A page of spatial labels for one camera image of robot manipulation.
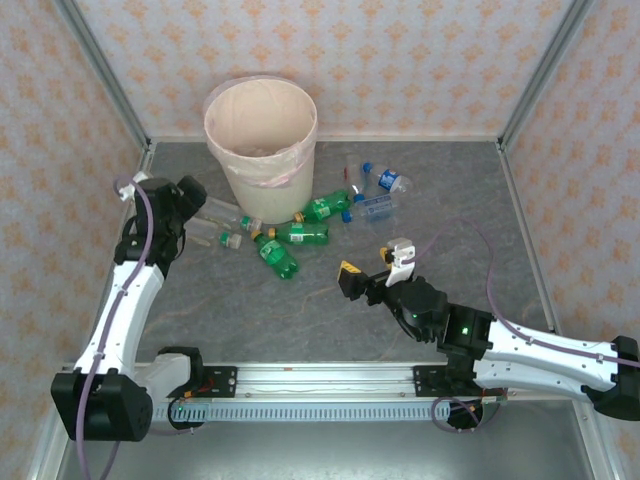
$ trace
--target green plastic bottle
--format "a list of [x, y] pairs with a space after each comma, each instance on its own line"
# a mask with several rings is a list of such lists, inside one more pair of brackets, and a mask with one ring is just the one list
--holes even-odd
[[323, 223], [290, 223], [282, 228], [270, 228], [269, 238], [294, 245], [326, 245], [329, 226]]
[[261, 231], [251, 234], [251, 239], [258, 245], [258, 253], [280, 278], [291, 278], [298, 271], [298, 264], [277, 240], [270, 240]]
[[335, 213], [344, 212], [351, 205], [347, 196], [346, 190], [337, 190], [326, 197], [311, 200], [301, 212], [293, 215], [293, 219], [298, 223], [319, 222]]

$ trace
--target white bottle cap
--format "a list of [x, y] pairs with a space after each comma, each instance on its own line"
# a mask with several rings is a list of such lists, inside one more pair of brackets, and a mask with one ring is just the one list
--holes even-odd
[[[136, 183], [140, 183], [143, 180], [148, 180], [149, 178], [153, 178], [153, 175], [149, 172], [145, 172], [144, 170], [140, 170], [133, 177], [133, 181]], [[130, 183], [125, 185], [124, 187], [118, 190], [120, 194], [120, 200], [126, 202], [129, 199], [132, 199], [134, 194], [136, 193], [136, 189]]]
[[238, 248], [240, 248], [241, 243], [242, 243], [242, 237], [237, 233], [234, 233], [233, 235], [231, 235], [231, 237], [229, 237], [229, 244], [228, 244], [229, 248], [233, 248], [234, 250], [237, 250]]

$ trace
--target patterned wallpaper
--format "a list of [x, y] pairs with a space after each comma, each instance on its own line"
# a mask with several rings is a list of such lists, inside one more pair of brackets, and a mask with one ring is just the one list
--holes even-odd
[[51, 0], [0, 2], [0, 465], [25, 478], [88, 339], [139, 149]]
[[256, 73], [321, 135], [502, 132], [570, 0], [80, 0], [151, 136], [203, 136], [207, 94]]
[[[636, 0], [596, 2], [510, 163], [565, 332], [640, 339]], [[640, 425], [616, 423], [628, 478], [638, 479]]]

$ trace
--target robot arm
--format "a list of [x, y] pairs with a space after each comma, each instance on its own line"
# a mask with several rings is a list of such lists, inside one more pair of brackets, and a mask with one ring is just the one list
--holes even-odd
[[444, 372], [414, 369], [421, 391], [455, 396], [498, 388], [541, 390], [590, 401], [610, 417], [640, 421], [634, 339], [585, 342], [507, 323], [491, 313], [450, 304], [446, 293], [423, 277], [414, 278], [410, 241], [392, 240], [381, 255], [388, 271], [369, 277], [343, 262], [338, 283], [351, 300], [366, 295], [369, 305], [383, 303], [407, 335], [434, 342], [447, 355]]
[[[118, 305], [102, 349], [86, 405], [86, 440], [142, 440], [151, 425], [154, 405], [176, 388], [191, 389], [202, 383], [202, 357], [196, 348], [162, 349], [156, 360], [138, 373], [134, 363], [151, 304], [178, 255], [178, 243], [185, 234], [184, 224], [204, 204], [206, 192], [189, 176], [177, 185], [162, 178], [143, 179], [139, 185], [153, 212], [151, 249], [145, 265]], [[121, 197], [126, 200], [132, 192], [132, 188], [125, 187], [121, 189]], [[73, 371], [58, 373], [51, 385], [56, 408], [69, 437], [74, 440], [81, 391], [107, 326], [108, 312], [142, 256], [148, 219], [137, 193], [135, 202], [135, 233], [130, 232], [132, 224], [128, 222], [116, 247], [113, 282], [96, 330]]]

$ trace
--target trash can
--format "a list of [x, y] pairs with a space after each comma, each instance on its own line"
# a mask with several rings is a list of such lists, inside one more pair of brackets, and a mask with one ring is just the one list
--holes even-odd
[[264, 223], [290, 221], [311, 199], [318, 131], [311, 97], [289, 80], [246, 77], [217, 87], [203, 113], [209, 150], [242, 209]]

